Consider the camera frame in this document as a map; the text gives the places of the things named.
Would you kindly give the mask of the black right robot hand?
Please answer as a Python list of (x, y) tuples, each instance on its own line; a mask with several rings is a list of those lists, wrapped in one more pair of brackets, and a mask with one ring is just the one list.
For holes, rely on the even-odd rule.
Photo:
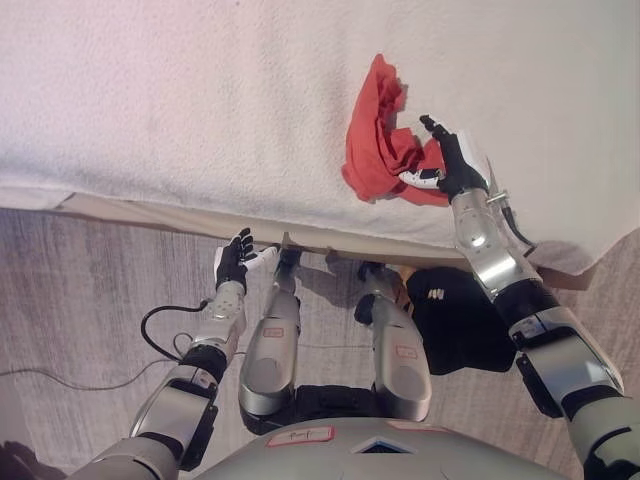
[(471, 137), (463, 131), (449, 131), (430, 115), (420, 116), (419, 121), (439, 147), (443, 167), (414, 167), (399, 173), (399, 180), (419, 190), (438, 190), (449, 202), (471, 190), (488, 194), (491, 186), (488, 160)]

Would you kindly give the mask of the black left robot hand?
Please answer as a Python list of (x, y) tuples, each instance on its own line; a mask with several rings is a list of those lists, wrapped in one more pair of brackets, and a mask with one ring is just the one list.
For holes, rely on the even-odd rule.
[(249, 227), (243, 228), (224, 247), (216, 249), (214, 257), (215, 288), (219, 289), (223, 284), (235, 282), (247, 290), (247, 273), (275, 258), (279, 252), (279, 244), (272, 244), (256, 250), (251, 229)]

